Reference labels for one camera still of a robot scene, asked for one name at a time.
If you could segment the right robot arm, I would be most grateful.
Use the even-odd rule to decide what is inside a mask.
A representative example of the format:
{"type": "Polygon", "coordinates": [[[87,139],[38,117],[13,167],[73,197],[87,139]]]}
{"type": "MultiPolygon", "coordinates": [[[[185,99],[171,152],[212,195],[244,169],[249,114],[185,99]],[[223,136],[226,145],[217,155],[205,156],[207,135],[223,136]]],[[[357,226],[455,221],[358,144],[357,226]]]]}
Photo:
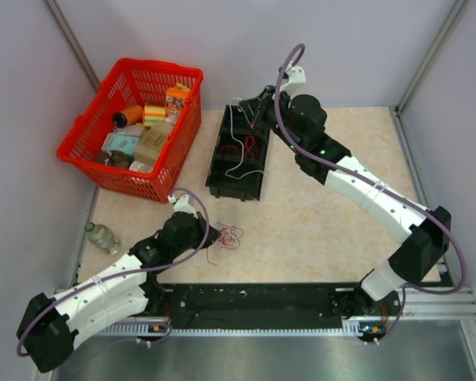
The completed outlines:
{"type": "Polygon", "coordinates": [[[271,129],[295,152],[308,176],[352,200],[383,225],[399,244],[382,264],[355,288],[356,308],[364,314],[379,309],[395,289],[418,285],[449,248],[451,214],[442,206],[430,210],[402,197],[368,171],[351,151],[325,132],[327,114],[312,95],[290,97],[266,87],[239,107],[253,129],[271,129]]]}

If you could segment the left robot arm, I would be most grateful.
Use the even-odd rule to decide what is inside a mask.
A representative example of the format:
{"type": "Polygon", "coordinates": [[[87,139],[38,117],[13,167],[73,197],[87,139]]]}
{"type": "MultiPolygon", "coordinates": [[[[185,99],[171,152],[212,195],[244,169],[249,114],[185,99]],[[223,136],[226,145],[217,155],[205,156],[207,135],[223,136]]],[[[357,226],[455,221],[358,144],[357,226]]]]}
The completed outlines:
{"type": "Polygon", "coordinates": [[[201,213],[176,212],[107,269],[58,294],[32,297],[17,329],[17,355],[46,373],[84,341],[123,318],[157,314],[164,296],[156,276],[219,238],[201,213]]]}

